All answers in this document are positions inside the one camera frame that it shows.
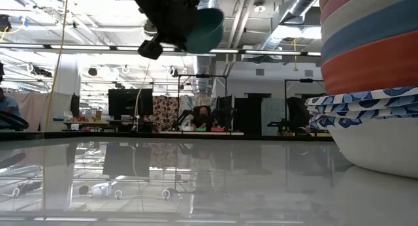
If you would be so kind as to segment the small black monitor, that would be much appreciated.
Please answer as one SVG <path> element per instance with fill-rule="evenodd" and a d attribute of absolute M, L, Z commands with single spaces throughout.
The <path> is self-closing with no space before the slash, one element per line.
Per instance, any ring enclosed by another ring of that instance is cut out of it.
<path fill-rule="evenodd" d="M 70 111 L 71 111 L 72 116 L 74 118 L 79 117 L 79 115 L 80 115 L 80 97 L 77 96 L 75 93 L 73 93 L 73 95 L 71 97 Z"/>

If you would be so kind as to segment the long light bar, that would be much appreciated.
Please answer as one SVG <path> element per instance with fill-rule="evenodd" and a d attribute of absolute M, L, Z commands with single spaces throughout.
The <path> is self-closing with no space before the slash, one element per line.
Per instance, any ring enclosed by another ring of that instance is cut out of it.
<path fill-rule="evenodd" d="M 62 53 L 83 53 L 83 54 L 135 54 L 138 46 L 100 46 L 100 45 L 50 45 L 50 44 L 22 44 L 22 43 L 0 43 L 0 49 L 34 51 L 34 52 L 57 52 Z M 251 56 L 302 56 L 320 57 L 320 52 L 287 51 L 287 50 L 246 50 L 246 49 L 213 49 L 195 55 L 204 54 L 242 54 Z"/>

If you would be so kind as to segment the black frame stand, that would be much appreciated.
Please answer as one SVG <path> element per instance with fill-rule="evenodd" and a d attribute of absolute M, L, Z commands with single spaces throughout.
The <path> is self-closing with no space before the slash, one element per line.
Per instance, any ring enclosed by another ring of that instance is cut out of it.
<path fill-rule="evenodd" d="M 284 80 L 284 110 L 285 110 L 285 119 L 288 119 L 288 106 L 287 106 L 287 83 L 288 82 L 299 82 L 299 83 L 314 83 L 316 82 L 317 84 L 319 84 L 320 86 L 322 86 L 320 83 L 324 82 L 323 80 L 314 80 L 312 78 L 301 78 L 301 79 L 285 79 Z"/>
<path fill-rule="evenodd" d="M 184 131 L 192 119 L 194 108 L 209 106 L 211 110 L 219 110 L 219 97 L 214 96 L 216 82 L 224 89 L 224 97 L 228 96 L 227 77 L 210 73 L 179 74 L 177 77 L 178 114 L 172 124 L 175 131 Z"/>

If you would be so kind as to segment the pink cloth partition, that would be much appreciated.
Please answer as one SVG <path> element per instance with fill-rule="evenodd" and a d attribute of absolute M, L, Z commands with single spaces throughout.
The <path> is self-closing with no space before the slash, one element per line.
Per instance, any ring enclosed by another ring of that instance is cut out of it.
<path fill-rule="evenodd" d="M 38 131 L 48 94 L 11 92 L 7 93 L 7 96 L 13 97 L 17 101 L 22 118 L 29 124 L 26 131 Z"/>

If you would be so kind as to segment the person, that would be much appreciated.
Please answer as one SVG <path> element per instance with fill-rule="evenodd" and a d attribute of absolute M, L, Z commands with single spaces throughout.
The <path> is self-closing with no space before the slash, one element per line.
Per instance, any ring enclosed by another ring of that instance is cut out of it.
<path fill-rule="evenodd" d="M 214 124 L 215 119 L 209 106 L 197 106 L 194 108 L 191 125 L 195 129 L 205 128 L 205 131 L 211 131 Z"/>
<path fill-rule="evenodd" d="M 0 111 L 22 117 L 19 105 L 15 98 L 6 96 L 2 88 L 0 88 Z"/>

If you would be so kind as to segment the plain cream white bowl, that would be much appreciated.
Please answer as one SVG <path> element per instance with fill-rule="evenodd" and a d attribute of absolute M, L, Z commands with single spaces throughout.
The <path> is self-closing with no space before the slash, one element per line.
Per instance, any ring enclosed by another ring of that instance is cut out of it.
<path fill-rule="evenodd" d="M 390 5 L 404 0 L 351 0 L 334 13 L 332 13 L 321 24 L 321 40 L 325 44 L 328 39 L 354 21 L 372 14 Z"/>

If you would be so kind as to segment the grey-blue bowl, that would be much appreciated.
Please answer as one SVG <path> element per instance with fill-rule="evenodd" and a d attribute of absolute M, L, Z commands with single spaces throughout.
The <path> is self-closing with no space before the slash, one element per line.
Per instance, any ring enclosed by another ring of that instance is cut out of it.
<path fill-rule="evenodd" d="M 403 0 L 360 18 L 333 34 L 321 49 L 327 62 L 354 48 L 418 31 L 418 0 Z"/>

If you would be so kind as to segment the teal bowl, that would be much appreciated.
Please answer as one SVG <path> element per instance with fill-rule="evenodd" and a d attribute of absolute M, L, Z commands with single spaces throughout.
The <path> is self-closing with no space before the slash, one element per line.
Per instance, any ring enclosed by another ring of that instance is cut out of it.
<path fill-rule="evenodd" d="M 187 37 L 186 52 L 205 54 L 216 48 L 223 39 L 224 13 L 218 8 L 197 11 L 197 25 Z"/>

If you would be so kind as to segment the brown circle-patterned cloth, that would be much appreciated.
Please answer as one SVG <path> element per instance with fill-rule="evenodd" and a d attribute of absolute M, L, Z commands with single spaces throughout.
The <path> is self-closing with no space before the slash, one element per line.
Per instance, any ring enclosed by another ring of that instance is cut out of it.
<path fill-rule="evenodd" d="M 150 120 L 159 131 L 167 131 L 177 119 L 178 100 L 163 95 L 153 97 L 153 115 Z"/>

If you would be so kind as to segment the pink bowl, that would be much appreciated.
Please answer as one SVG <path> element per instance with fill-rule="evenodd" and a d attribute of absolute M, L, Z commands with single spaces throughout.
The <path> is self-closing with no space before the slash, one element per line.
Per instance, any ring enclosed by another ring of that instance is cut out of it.
<path fill-rule="evenodd" d="M 351 1 L 351 0 L 330 0 L 326 4 L 325 8 L 323 10 L 321 10 L 321 17 L 320 17 L 321 24 L 324 24 L 326 19 L 332 13 L 334 13 L 336 10 L 338 10 L 340 7 L 342 7 L 343 5 L 348 3 L 349 1 Z"/>

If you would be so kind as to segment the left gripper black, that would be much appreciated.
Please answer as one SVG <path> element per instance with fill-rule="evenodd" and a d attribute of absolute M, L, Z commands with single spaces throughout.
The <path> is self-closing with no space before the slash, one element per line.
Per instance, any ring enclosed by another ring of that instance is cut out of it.
<path fill-rule="evenodd" d="M 156 27 L 159 41 L 176 43 L 186 50 L 187 38 L 196 27 L 196 10 L 179 10 L 173 17 L 172 0 L 134 0 L 143 13 Z M 178 0 L 180 6 L 197 8 L 199 0 Z"/>

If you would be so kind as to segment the black partition panel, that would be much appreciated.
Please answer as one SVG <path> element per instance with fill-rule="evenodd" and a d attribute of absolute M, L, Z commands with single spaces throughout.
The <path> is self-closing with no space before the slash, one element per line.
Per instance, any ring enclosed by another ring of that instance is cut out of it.
<path fill-rule="evenodd" d="M 233 129 L 245 135 L 261 135 L 260 98 L 236 98 L 234 100 Z"/>

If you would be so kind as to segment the grey-green partition panel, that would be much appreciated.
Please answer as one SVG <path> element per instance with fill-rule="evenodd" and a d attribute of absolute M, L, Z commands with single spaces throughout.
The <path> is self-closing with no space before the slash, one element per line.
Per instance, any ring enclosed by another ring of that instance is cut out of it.
<path fill-rule="evenodd" d="M 264 98 L 261 102 L 261 134 L 263 136 L 277 136 L 277 127 L 268 127 L 270 122 L 279 122 L 285 117 L 284 100 Z"/>

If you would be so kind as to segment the orange-red bowl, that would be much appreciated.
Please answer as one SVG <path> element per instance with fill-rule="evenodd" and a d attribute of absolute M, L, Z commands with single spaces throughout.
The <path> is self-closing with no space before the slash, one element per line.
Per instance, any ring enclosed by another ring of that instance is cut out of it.
<path fill-rule="evenodd" d="M 321 74 L 329 95 L 418 86 L 418 31 L 336 56 L 322 65 Z"/>

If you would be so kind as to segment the large black monitor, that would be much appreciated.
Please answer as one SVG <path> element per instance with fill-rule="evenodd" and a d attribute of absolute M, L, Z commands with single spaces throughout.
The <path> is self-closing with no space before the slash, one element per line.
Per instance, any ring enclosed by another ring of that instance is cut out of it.
<path fill-rule="evenodd" d="M 140 116 L 153 114 L 152 89 L 110 89 L 108 90 L 108 113 L 110 116 Z"/>

